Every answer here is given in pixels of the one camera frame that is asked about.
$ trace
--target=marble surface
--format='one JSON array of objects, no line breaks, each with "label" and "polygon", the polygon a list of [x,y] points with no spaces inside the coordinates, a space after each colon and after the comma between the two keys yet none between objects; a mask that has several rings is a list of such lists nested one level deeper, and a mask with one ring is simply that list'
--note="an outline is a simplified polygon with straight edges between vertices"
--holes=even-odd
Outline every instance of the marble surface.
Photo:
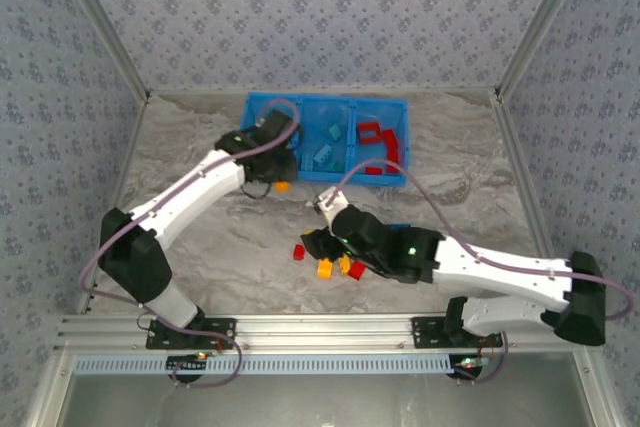
[{"label": "marble surface", "polygon": [[[382,94],[359,94],[380,97]],[[410,169],[476,245],[534,254],[502,139],[486,93],[393,92],[409,102]],[[245,95],[152,98],[135,148],[122,207],[156,196],[237,128]],[[254,187],[257,192],[262,186]],[[406,285],[370,271],[360,282],[316,277],[316,262],[291,258],[299,235],[322,227],[307,201],[326,186],[297,182],[290,192],[251,200],[231,193],[203,212],[167,251],[174,278],[207,313],[348,313],[442,311],[451,295],[434,285]],[[413,185],[348,186],[347,198],[381,221],[442,229]],[[101,273],[99,288],[119,290]],[[131,308],[108,299],[92,313]]]}]

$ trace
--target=patterned wallpaper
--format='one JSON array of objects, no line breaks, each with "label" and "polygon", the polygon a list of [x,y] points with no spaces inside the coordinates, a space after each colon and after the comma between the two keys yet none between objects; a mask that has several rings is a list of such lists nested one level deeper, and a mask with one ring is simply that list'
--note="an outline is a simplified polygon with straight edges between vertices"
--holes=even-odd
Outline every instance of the patterned wallpaper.
[{"label": "patterned wallpaper", "polygon": [[161,88],[492,86],[540,0],[101,0]]},{"label": "patterned wallpaper", "polygon": [[[640,0],[567,0],[509,100],[557,253],[594,254],[638,296],[639,77]],[[605,356],[640,425],[638,310],[608,329]]]},{"label": "patterned wallpaper", "polygon": [[76,0],[0,0],[0,425],[21,425],[137,113]]}]

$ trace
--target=blue tray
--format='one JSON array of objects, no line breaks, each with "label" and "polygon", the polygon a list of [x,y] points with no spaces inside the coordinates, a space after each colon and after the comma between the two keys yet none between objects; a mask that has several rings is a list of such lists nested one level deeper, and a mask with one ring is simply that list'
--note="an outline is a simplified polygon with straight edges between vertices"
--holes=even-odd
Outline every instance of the blue tray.
[{"label": "blue tray", "polygon": [[[298,179],[335,184],[357,163],[374,157],[385,158],[383,143],[358,143],[356,124],[371,120],[377,120],[382,130],[393,129],[398,139],[398,163],[405,169],[408,168],[410,149],[406,100],[252,92],[247,96],[240,128],[246,129],[255,125],[256,116],[262,107],[273,99],[289,100],[300,110],[300,123],[304,133],[301,139],[293,140],[298,163]],[[291,114],[290,109],[284,104],[276,104],[273,108]],[[329,133],[329,128],[333,125],[337,126],[341,133],[336,140]],[[326,162],[316,162],[313,158],[325,145],[331,148],[328,159]],[[311,170],[308,170],[310,159],[312,166]],[[380,167],[383,168],[383,175],[365,175],[363,170],[362,173],[351,177],[349,183],[381,187],[402,187],[406,184],[407,179],[403,174],[390,174],[386,172],[384,165]]]}]

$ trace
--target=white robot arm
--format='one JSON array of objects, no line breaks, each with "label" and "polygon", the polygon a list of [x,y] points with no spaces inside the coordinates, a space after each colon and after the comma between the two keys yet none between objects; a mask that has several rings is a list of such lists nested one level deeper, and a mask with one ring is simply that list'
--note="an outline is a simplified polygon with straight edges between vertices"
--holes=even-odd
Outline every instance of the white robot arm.
[{"label": "white robot arm", "polygon": [[202,318],[204,313],[172,279],[164,251],[201,212],[245,182],[296,179],[295,156],[286,144],[208,169],[217,160],[286,135],[291,122],[286,114],[273,110],[260,126],[225,134],[198,165],[154,199],[128,213],[117,208],[107,212],[102,219],[101,245],[132,219],[143,214],[147,217],[105,252],[98,262],[100,268],[136,302],[175,326],[184,328],[192,325],[196,317]]},{"label": "white robot arm", "polygon": [[399,282],[429,282],[489,290],[504,297],[458,297],[449,303],[452,329],[486,337],[500,331],[551,330],[568,341],[602,345],[604,287],[563,276],[574,271],[602,277],[589,254],[575,252],[571,259],[541,259],[467,246],[478,257],[550,275],[524,275],[501,270],[477,260],[454,238],[427,229],[393,229],[373,215],[349,204],[334,187],[320,196],[316,210],[327,227],[302,236],[315,258],[332,260],[347,254],[370,270]]}]

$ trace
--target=red lego brick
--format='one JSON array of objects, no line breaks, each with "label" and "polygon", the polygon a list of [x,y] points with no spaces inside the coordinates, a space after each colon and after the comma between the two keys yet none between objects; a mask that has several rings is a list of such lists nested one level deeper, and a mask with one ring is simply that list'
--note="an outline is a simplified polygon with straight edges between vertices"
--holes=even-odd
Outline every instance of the red lego brick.
[{"label": "red lego brick", "polygon": [[381,167],[365,167],[364,173],[366,175],[382,175]]},{"label": "red lego brick", "polygon": [[356,280],[360,280],[364,271],[367,270],[367,266],[362,262],[358,262],[357,260],[351,264],[351,268],[349,269],[349,277],[353,277]]},{"label": "red lego brick", "polygon": [[[393,150],[393,151],[387,150],[387,160],[390,160],[391,162],[395,162],[397,164],[398,163],[398,151],[397,150]],[[387,172],[390,173],[390,174],[397,174],[398,173],[398,169],[396,169],[395,167],[392,167],[392,166],[387,164]]]},{"label": "red lego brick", "polygon": [[382,131],[382,140],[387,150],[398,150],[398,139],[396,139],[396,133],[393,129],[386,129]]},{"label": "red lego brick", "polygon": [[363,145],[377,144],[382,142],[382,132],[380,131],[380,124],[377,121],[372,120],[370,122],[360,122],[356,126],[358,132],[358,140]]},{"label": "red lego brick", "polygon": [[293,260],[303,260],[304,259],[304,245],[296,244],[293,249]]}]

